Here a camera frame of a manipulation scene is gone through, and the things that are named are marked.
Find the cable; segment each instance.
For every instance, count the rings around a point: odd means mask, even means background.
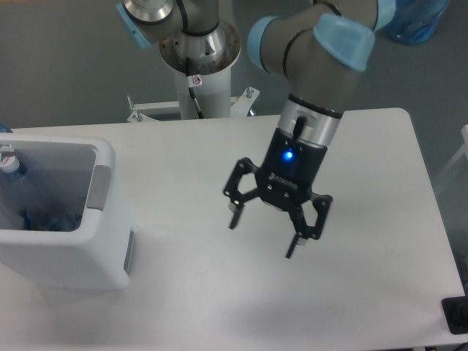
[[[468,346],[468,342],[465,342],[461,345],[459,345],[457,348],[455,348],[453,351],[462,351],[466,346]]]
[[[203,112],[200,108],[200,104],[198,103],[198,100],[197,100],[197,97],[195,96],[195,91],[193,90],[193,88],[189,88],[189,94],[195,104],[195,109],[197,110],[198,118],[204,119],[205,116],[203,115]]]
[[[185,59],[185,75],[186,75],[186,77],[190,76],[190,62],[191,62],[190,58],[187,57]],[[195,90],[193,89],[193,87],[189,87],[189,94],[190,94],[190,97],[192,98],[193,103],[195,105],[195,110],[197,110],[198,118],[199,119],[205,119],[205,116],[203,115],[202,109],[200,108],[200,104],[198,103],[197,97],[195,96]]]

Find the blue led light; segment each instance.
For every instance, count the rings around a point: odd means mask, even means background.
[[[291,159],[294,158],[294,154],[291,152],[291,151],[286,151],[284,154],[283,154],[283,160],[284,161],[290,161]]]

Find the blue container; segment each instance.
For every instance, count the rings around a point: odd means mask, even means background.
[[[450,0],[396,0],[387,34],[403,44],[419,44],[432,37]]]

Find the light blue joint cap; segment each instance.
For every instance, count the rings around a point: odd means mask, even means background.
[[[375,43],[375,34],[369,28],[326,13],[314,27],[314,37],[341,63],[356,71],[366,70]]]
[[[117,13],[120,15],[122,22],[128,29],[129,33],[132,35],[133,40],[137,43],[140,49],[148,48],[151,46],[151,43],[146,40],[146,38],[138,30],[137,26],[133,23],[132,19],[125,12],[124,6],[121,3],[116,5]]]
[[[385,27],[393,20],[396,11],[396,0],[379,0],[377,3],[379,14],[377,15],[377,24],[374,31]]]
[[[263,70],[265,70],[265,67],[262,65],[260,45],[262,44],[262,37],[266,26],[275,18],[277,17],[270,16],[258,20],[250,30],[249,37],[247,38],[247,52],[249,53],[249,57],[254,64]]]

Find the white table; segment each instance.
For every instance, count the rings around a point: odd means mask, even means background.
[[[410,117],[347,113],[314,190],[319,241],[284,254],[288,215],[258,199],[228,230],[222,188],[261,164],[277,117],[22,129],[98,136],[140,226],[128,288],[52,290],[0,267],[0,350],[381,350],[468,341],[440,301],[463,295]]]

